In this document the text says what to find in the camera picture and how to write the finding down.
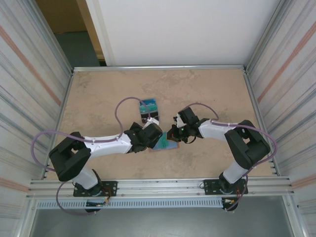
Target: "marble-pattern surface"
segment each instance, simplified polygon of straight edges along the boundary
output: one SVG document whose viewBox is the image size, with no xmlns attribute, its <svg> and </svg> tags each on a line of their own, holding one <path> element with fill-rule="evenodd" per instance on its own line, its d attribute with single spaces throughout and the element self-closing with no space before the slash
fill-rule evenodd
<svg viewBox="0 0 316 237">
<path fill-rule="evenodd" d="M 60 131 L 79 131 L 83 136 L 119 133 L 114 117 L 117 103 L 128 96 L 156 98 L 160 127 L 170 129 L 173 117 L 186 105 L 202 102 L 218 112 L 220 121 L 252 121 L 252 109 L 241 70 L 77 72 L 62 119 Z M 198 117 L 213 118 L 205 107 L 192 106 Z M 138 102 L 124 102 L 118 110 L 124 129 L 141 124 Z M 217 177 L 233 161 L 228 144 L 215 139 L 197 139 L 180 148 L 117 154 L 89 160 L 102 179 Z M 271 175 L 269 163 L 254 169 L 252 176 Z M 48 179 L 56 179 L 54 173 Z"/>
</svg>

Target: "beige tabletop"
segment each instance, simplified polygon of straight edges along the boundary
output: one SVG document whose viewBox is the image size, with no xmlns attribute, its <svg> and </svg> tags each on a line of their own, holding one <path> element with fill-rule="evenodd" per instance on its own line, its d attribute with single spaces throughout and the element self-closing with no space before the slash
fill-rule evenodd
<svg viewBox="0 0 316 237">
<path fill-rule="evenodd" d="M 114 117 L 117 103 L 128 96 L 155 98 L 163 131 L 171 128 L 173 117 L 186 105 L 202 102 L 219 114 L 222 122 L 257 121 L 241 70 L 175 70 L 77 72 L 70 90 L 60 131 L 79 131 L 83 136 L 119 133 Z M 199 117 L 213 118 L 202 106 L 192 106 Z M 135 121 L 142 125 L 139 102 L 125 101 L 118 110 L 125 130 Z M 116 154 L 89 160 L 101 179 L 150 179 L 218 177 L 234 158 L 224 141 L 197 139 L 180 143 L 178 149 Z M 270 176 L 269 163 L 254 169 L 250 176 Z M 48 179 L 57 179 L 49 172 Z"/>
</svg>

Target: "corrugated metal wall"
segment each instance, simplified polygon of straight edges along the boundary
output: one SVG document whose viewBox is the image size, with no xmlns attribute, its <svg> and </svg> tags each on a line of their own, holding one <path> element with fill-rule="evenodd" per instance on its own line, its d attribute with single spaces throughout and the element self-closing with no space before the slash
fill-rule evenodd
<svg viewBox="0 0 316 237">
<path fill-rule="evenodd" d="M 0 236 L 12 236 L 31 179 L 39 179 L 30 143 L 55 129 L 71 68 L 31 0 L 0 2 Z M 36 144 L 45 162 L 51 143 Z"/>
<path fill-rule="evenodd" d="M 276 162 L 295 189 L 311 236 L 316 236 L 316 1 L 292 0 L 250 81 L 267 126 L 279 145 Z"/>
</svg>

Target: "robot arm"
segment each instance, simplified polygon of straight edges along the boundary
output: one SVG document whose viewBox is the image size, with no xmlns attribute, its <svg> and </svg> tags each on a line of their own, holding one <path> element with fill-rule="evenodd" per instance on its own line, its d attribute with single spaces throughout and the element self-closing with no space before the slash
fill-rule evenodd
<svg viewBox="0 0 316 237">
<path fill-rule="evenodd" d="M 85 168 L 88 160 L 110 154 L 141 152 L 153 148 L 162 135 L 159 122 L 150 118 L 144 127 L 133 123 L 129 130 L 119 135 L 107 137 L 82 137 L 79 132 L 71 135 L 91 142 L 81 142 L 65 138 L 50 153 L 49 157 L 56 170 L 58 179 L 66 182 L 73 180 L 94 196 L 100 192 L 101 182 L 94 170 Z"/>
<path fill-rule="evenodd" d="M 220 188 L 224 193 L 230 193 L 244 174 L 270 152 L 268 143 L 259 132 L 237 127 L 237 124 L 221 126 L 221 123 L 214 123 L 208 118 L 199 120 L 190 107 L 180 111 L 174 120 L 176 125 L 168 131 L 168 140 L 187 143 L 188 137 L 193 136 L 194 139 L 215 138 L 227 141 L 235 160 L 219 176 Z M 254 127 L 248 120 L 239 124 Z"/>
</svg>

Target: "floor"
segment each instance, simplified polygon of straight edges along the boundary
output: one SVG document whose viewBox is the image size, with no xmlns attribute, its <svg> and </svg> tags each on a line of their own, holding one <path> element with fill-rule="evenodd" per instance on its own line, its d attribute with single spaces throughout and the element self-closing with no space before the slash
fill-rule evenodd
<svg viewBox="0 0 316 237">
<path fill-rule="evenodd" d="M 292 237 L 282 197 L 244 197 L 220 208 L 109 209 L 96 216 L 37 211 L 32 237 Z"/>
<path fill-rule="evenodd" d="M 87 31 L 55 34 L 55 37 L 73 68 L 100 66 Z"/>
<path fill-rule="evenodd" d="M 223 122 L 252 121 L 256 126 L 241 70 L 178 70 L 77 72 L 70 90 L 60 131 L 79 131 L 83 136 L 119 133 L 114 117 L 117 103 L 128 96 L 156 98 L 160 127 L 168 131 L 177 112 L 190 103 L 203 102 L 216 110 Z M 213 118 L 204 107 L 193 106 L 201 118 Z M 124 129 L 141 124 L 137 101 L 126 101 L 118 110 Z M 150 179 L 218 177 L 234 158 L 224 141 L 197 139 L 180 148 L 140 153 L 108 155 L 89 160 L 101 179 Z M 269 163 L 254 169 L 250 176 L 272 175 Z M 57 179 L 49 172 L 48 179 Z"/>
</svg>

